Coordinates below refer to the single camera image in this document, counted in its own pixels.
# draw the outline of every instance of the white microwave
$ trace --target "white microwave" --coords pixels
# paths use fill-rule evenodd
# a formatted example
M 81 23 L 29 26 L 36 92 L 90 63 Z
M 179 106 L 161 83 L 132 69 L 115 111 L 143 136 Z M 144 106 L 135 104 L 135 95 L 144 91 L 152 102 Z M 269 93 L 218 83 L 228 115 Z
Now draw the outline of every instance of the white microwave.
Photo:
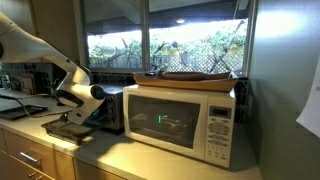
M 125 135 L 228 168 L 235 95 L 132 85 L 123 89 Z

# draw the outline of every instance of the paper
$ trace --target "paper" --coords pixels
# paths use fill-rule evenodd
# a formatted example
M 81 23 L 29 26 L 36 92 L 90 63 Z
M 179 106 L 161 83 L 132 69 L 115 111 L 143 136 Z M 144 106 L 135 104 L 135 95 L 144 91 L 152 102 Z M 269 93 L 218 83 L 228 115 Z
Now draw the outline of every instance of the paper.
M 320 137 L 320 56 L 307 104 L 297 122 Z

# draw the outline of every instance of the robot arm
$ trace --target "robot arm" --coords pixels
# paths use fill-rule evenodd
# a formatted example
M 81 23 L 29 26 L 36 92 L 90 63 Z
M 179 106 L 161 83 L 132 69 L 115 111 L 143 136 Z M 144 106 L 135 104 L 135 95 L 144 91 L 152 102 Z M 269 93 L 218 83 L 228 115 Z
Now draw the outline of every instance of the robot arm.
M 90 71 L 80 67 L 42 39 L 34 37 L 0 12 L 0 62 L 26 62 L 45 58 L 66 71 L 56 89 L 58 100 L 73 107 L 67 119 L 80 125 L 104 101 L 102 87 L 90 85 Z

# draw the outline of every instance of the cable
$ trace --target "cable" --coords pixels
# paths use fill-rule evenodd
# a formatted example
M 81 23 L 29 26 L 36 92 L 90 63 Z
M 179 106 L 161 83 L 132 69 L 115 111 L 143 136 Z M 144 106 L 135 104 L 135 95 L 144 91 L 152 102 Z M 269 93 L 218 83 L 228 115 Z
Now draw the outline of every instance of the cable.
M 45 114 L 45 115 L 40 115 L 40 116 L 35 116 L 35 115 L 31 115 L 28 110 L 26 109 L 26 107 L 22 104 L 21 101 L 19 101 L 19 99 L 27 99 L 27 98 L 31 98 L 31 97 L 34 97 L 34 96 L 43 96 L 43 95 L 48 95 L 48 94 L 36 94 L 36 95 L 32 95 L 32 96 L 28 96 L 28 97 L 23 97 L 23 98 L 15 98 L 15 97 L 11 97 L 11 96 L 6 96 L 6 95 L 2 95 L 0 94 L 0 98 L 2 99 L 8 99 L 8 100 L 14 100 L 14 101 L 17 101 L 20 106 L 23 108 L 24 112 L 32 117 L 32 118 L 42 118 L 42 117 L 46 117 L 46 116 L 53 116 L 53 115 L 59 115 L 59 114 L 67 114 L 69 113 L 71 110 L 68 110 L 68 111 L 64 111 L 64 112 L 58 112 L 58 113 L 49 113 L 49 114 Z

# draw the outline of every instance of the kitchen counter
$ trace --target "kitchen counter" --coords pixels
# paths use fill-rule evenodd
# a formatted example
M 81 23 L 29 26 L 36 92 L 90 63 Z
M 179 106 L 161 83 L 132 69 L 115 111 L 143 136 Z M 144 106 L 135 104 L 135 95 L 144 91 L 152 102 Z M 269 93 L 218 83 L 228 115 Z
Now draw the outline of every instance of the kitchen counter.
M 0 94 L 25 97 L 21 92 L 0 89 Z M 12 100 L 0 100 L 0 110 L 18 107 Z M 32 97 L 23 104 L 47 106 L 48 111 L 63 112 L 68 107 L 57 106 L 56 100 Z M 56 120 L 60 115 L 43 118 L 26 117 L 15 121 L 0 118 L 0 128 L 30 139 L 34 142 L 72 156 L 100 169 L 128 179 L 217 179 L 217 180 L 262 180 L 251 147 L 242 125 L 235 125 L 230 169 L 209 165 L 159 148 L 136 142 L 124 134 L 114 135 L 96 131 L 85 138 L 81 146 L 49 136 L 42 124 Z

